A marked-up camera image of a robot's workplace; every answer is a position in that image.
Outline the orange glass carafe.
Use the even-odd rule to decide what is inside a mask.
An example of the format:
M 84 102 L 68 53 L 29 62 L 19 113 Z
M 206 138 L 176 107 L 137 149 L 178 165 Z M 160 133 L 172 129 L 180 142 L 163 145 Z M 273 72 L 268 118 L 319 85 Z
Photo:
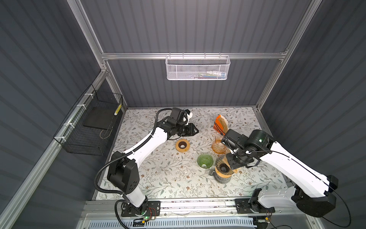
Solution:
M 227 154 L 228 148 L 221 142 L 222 138 L 216 136 L 214 142 L 211 145 L 211 149 L 218 155 Z

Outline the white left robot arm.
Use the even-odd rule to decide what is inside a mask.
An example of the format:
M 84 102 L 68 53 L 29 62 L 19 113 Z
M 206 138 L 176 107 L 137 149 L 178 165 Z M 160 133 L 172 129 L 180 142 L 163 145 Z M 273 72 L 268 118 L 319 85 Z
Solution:
M 147 197 L 138 187 L 139 167 L 151 153 L 173 136 L 194 136 L 199 131 L 190 123 L 193 113 L 177 107 L 156 113 L 152 131 L 129 150 L 112 155 L 107 179 L 119 190 L 119 195 L 135 208 L 141 208 Z

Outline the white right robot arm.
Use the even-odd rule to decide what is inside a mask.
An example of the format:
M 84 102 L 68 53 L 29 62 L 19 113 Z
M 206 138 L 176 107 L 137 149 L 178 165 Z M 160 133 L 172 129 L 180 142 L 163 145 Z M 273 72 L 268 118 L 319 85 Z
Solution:
M 260 162 L 270 164 L 294 185 L 281 191 L 254 190 L 245 204 L 254 212 L 274 213 L 277 208 L 297 207 L 303 213 L 321 218 L 336 208 L 335 190 L 338 179 L 316 172 L 297 159 L 267 132 L 256 129 L 250 136 L 228 130 L 221 143 L 229 148 L 226 164 L 232 169 L 255 167 Z

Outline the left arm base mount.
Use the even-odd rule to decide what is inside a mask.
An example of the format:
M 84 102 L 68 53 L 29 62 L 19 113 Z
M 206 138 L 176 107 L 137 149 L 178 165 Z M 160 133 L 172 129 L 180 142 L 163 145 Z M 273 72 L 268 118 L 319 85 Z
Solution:
M 146 200 L 140 207 L 133 204 L 122 205 L 122 217 L 157 217 L 160 215 L 161 202 Z

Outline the grey glass carafe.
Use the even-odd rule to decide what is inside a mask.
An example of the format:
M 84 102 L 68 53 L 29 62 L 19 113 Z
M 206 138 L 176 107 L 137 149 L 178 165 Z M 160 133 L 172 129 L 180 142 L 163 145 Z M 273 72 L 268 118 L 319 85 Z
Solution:
M 232 178 L 232 174 L 225 175 L 225 174 L 222 174 L 221 172 L 219 172 L 215 169 L 210 170 L 209 175 L 213 176 L 216 179 L 216 181 L 221 183 L 221 184 L 229 183 L 231 181 L 231 178 Z

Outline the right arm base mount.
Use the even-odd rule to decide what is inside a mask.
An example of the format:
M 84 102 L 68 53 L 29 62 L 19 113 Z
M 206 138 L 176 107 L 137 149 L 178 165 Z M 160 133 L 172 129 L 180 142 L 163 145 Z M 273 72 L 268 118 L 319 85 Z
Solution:
M 251 200 L 250 198 L 236 198 L 234 205 L 238 214 L 275 213 L 274 207 L 266 208 L 257 200 Z

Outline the grey glass dripper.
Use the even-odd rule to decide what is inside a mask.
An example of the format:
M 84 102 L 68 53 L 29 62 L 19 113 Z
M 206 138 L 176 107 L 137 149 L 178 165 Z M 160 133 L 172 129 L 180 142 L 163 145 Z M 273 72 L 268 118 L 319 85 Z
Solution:
M 215 161 L 215 170 L 225 175 L 234 174 L 233 171 L 229 170 L 229 167 L 223 162 L 224 155 L 220 155 Z

